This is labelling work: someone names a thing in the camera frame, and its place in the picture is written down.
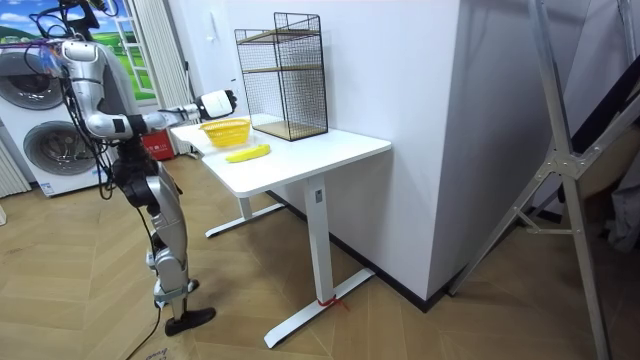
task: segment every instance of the white wall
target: white wall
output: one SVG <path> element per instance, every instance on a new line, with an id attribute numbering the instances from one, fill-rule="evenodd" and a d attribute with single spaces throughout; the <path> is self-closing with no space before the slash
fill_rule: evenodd
<path id="1" fill-rule="evenodd" d="M 451 279 L 542 163 L 550 125 L 527 0 L 463 0 L 428 295 Z M 563 84 L 588 1 L 547 1 Z"/>
<path id="2" fill-rule="evenodd" d="M 235 38 L 224 0 L 168 0 L 196 95 L 231 89 L 245 104 Z M 237 114 L 248 114 L 240 105 Z"/>
<path id="3" fill-rule="evenodd" d="M 640 34 L 640 6 L 632 2 L 636 34 Z M 567 120 L 574 134 L 628 66 L 625 37 L 617 0 L 591 0 L 584 30 L 564 93 Z M 545 182 L 534 199 L 539 205 L 560 186 L 560 178 Z M 561 214 L 554 201 L 547 210 Z"/>
<path id="4" fill-rule="evenodd" d="M 226 5 L 229 16 L 219 23 L 226 21 L 228 30 L 273 28 L 275 11 L 320 15 L 330 127 L 387 139 L 394 146 L 392 152 L 327 174 L 330 230 L 426 298 L 458 1 L 170 4 L 182 19 L 176 21 L 180 40 L 187 60 L 197 63 L 202 91 L 241 76 L 235 46 L 228 51 L 234 64 L 228 64 L 228 55 L 216 55 L 216 45 L 203 40 L 207 9 L 223 12 Z M 218 36 L 228 36 L 222 33 L 218 29 Z M 217 66 L 236 66 L 235 75 L 222 74 Z M 294 184 L 277 193 L 304 210 L 300 190 Z"/>

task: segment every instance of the black wire rack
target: black wire rack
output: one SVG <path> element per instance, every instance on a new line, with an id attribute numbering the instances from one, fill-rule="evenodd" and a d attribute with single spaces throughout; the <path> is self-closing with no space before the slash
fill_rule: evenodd
<path id="1" fill-rule="evenodd" d="M 274 30 L 236 30 L 254 129 L 294 141 L 328 131 L 320 17 L 275 13 Z"/>

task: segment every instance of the red strap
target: red strap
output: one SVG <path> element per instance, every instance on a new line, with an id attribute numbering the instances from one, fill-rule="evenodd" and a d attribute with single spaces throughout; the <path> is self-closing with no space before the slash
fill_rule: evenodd
<path id="1" fill-rule="evenodd" d="M 347 304 L 345 304 L 344 301 L 338 299 L 335 295 L 333 295 L 333 297 L 326 302 L 322 302 L 320 301 L 320 299 L 318 299 L 318 304 L 320 304 L 320 306 L 331 306 L 334 303 L 343 306 L 345 309 L 347 309 L 347 311 L 349 311 L 349 307 L 347 306 Z"/>

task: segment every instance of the white table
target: white table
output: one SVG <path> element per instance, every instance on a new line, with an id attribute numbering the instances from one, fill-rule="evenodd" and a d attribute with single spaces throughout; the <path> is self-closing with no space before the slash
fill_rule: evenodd
<path id="1" fill-rule="evenodd" d="M 272 348 L 333 304 L 332 299 L 340 299 L 373 275 L 370 269 L 363 269 L 336 288 L 333 287 L 324 173 L 387 151 L 391 149 L 391 143 L 333 129 L 329 129 L 326 134 L 294 142 L 252 130 L 248 145 L 219 149 L 211 145 L 199 127 L 200 125 L 184 126 L 171 129 L 171 132 L 180 140 L 191 143 L 203 155 L 202 162 L 238 198 L 242 214 L 240 219 L 207 231 L 207 237 L 284 206 L 275 204 L 252 213 L 249 196 L 294 181 L 304 181 L 304 199 L 318 301 L 307 305 L 267 333 L 264 340 L 267 346 Z M 225 157 L 234 151 L 258 144 L 269 144 L 271 153 L 235 164 L 225 160 Z"/>

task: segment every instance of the metal drying rack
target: metal drying rack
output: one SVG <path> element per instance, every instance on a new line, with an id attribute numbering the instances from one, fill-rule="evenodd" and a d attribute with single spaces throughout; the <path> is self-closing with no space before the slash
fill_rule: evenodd
<path id="1" fill-rule="evenodd" d="M 618 8 L 625 30 L 627 56 L 629 63 L 631 63 L 636 59 L 636 47 L 629 0 L 618 0 Z M 529 0 L 529 13 L 539 57 L 545 99 L 551 120 L 552 141 L 555 144 L 555 150 L 547 156 L 529 184 L 524 188 L 522 193 L 520 193 L 516 201 L 511 205 L 511 208 L 494 228 L 489 239 L 482 245 L 475 257 L 451 285 L 449 294 L 453 296 L 458 292 L 460 286 L 489 253 L 516 218 L 520 218 L 526 222 L 528 224 L 528 231 L 533 234 L 572 235 L 576 246 L 598 360 L 610 360 L 612 358 L 611 348 L 602 312 L 602 304 L 598 296 L 597 285 L 594 278 L 593 259 L 585 234 L 584 209 L 580 197 L 578 180 L 607 147 L 618 139 L 625 130 L 638 119 L 640 116 L 640 96 L 637 96 L 626 109 L 611 122 L 605 132 L 583 154 L 573 153 L 565 103 L 562 95 L 562 85 L 551 46 L 549 19 L 544 8 L 544 1 Z M 552 173 L 559 174 L 562 177 L 562 185 L 566 194 L 566 206 L 571 221 L 570 229 L 541 229 L 524 213 L 524 208 L 527 206 L 529 199 L 531 199 L 540 185 L 542 185 Z"/>

